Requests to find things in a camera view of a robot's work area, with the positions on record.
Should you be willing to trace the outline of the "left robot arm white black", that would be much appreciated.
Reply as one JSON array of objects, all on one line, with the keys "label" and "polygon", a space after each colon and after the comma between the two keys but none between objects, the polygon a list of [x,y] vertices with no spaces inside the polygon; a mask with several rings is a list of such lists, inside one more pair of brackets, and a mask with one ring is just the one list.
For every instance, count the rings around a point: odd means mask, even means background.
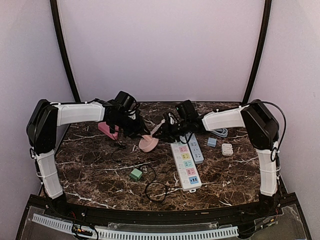
[{"label": "left robot arm white black", "polygon": [[89,102],[60,103],[41,99],[27,124],[30,157],[35,160],[47,195],[56,199],[63,195],[55,161],[57,128],[82,122],[105,122],[122,129],[131,139],[149,135],[139,110],[114,99]]}]

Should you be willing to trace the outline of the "white multicolour power strip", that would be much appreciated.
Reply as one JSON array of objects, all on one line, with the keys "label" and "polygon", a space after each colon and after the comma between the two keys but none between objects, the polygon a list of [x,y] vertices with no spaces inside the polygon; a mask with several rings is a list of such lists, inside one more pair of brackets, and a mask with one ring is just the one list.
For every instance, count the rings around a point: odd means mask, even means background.
[{"label": "white multicolour power strip", "polygon": [[181,142],[170,143],[174,163],[179,181],[184,192],[194,193],[202,187],[193,156],[187,144]]}]

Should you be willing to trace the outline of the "grey-blue power strip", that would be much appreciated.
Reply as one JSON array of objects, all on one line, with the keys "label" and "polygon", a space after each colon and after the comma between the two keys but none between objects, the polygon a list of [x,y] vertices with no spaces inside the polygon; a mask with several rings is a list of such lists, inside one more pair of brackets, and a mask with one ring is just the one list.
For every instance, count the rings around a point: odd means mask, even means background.
[{"label": "grey-blue power strip", "polygon": [[[226,128],[218,128],[211,131],[217,137],[226,138],[228,136],[228,130]],[[200,145],[195,134],[190,132],[185,135],[185,140],[188,141],[188,147],[192,155],[193,161],[195,164],[202,164],[204,161],[204,156],[201,151]]]}]

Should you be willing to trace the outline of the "black plug adapter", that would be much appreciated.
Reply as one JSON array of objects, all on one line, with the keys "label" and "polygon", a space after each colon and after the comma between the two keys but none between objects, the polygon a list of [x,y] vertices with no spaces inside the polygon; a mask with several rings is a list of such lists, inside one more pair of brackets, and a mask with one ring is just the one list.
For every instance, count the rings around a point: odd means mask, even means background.
[{"label": "black plug adapter", "polygon": [[111,135],[117,135],[119,133],[119,127],[117,125],[110,125],[109,132]]}]

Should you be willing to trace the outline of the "white cube charger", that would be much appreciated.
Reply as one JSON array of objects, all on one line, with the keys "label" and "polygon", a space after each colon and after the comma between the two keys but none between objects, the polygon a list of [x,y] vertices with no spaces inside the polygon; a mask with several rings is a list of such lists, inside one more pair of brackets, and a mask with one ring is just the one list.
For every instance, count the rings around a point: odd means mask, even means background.
[{"label": "white cube charger", "polygon": [[234,154],[233,145],[231,143],[223,143],[221,145],[221,153],[224,156],[232,156]]}]

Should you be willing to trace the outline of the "green plug adapter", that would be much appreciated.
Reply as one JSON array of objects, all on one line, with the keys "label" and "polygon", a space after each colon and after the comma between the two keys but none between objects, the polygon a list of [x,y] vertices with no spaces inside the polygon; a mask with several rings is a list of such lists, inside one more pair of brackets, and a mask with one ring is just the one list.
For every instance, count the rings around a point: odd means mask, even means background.
[{"label": "green plug adapter", "polygon": [[143,172],[137,168],[133,169],[130,174],[129,177],[134,180],[135,182],[139,181],[141,179],[143,175]]}]

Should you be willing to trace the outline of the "pink round power socket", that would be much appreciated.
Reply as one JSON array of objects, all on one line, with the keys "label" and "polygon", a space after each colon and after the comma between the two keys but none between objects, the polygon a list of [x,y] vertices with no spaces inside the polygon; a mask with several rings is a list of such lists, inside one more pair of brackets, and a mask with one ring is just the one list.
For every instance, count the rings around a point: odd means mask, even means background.
[{"label": "pink round power socket", "polygon": [[138,147],[145,153],[152,151],[158,144],[159,140],[151,135],[143,135],[139,141]]}]

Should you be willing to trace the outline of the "pink triangular power socket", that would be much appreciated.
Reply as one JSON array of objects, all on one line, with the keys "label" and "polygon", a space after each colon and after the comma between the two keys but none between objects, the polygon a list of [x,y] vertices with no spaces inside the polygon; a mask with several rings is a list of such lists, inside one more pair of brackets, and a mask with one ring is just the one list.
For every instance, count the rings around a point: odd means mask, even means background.
[{"label": "pink triangular power socket", "polygon": [[111,138],[112,140],[117,140],[118,139],[118,126],[115,127],[115,129],[117,131],[115,131],[114,133],[110,132],[110,126],[107,125],[105,122],[100,122],[98,123],[98,129],[105,134],[106,136],[108,136],[109,138]]}]

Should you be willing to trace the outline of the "grey-blue charger block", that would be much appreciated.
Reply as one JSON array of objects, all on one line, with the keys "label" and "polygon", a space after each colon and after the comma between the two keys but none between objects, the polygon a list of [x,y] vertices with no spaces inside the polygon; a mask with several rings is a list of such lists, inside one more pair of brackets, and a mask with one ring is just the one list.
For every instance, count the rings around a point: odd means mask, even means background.
[{"label": "grey-blue charger block", "polygon": [[207,146],[215,148],[216,145],[217,145],[217,139],[216,138],[209,137],[207,139]]}]

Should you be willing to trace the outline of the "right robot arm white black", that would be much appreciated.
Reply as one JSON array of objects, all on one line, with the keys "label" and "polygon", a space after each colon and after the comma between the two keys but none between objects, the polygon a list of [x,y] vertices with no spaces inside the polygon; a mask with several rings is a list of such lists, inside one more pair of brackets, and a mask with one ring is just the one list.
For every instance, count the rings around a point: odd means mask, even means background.
[{"label": "right robot arm white black", "polygon": [[284,135],[279,134],[280,125],[267,105],[268,101],[255,99],[243,106],[199,114],[193,103],[186,100],[175,107],[181,120],[171,122],[172,117],[165,113],[164,123],[155,132],[155,136],[162,142],[173,143],[187,133],[246,128],[259,159],[260,193],[272,197],[278,191],[279,151]]}]

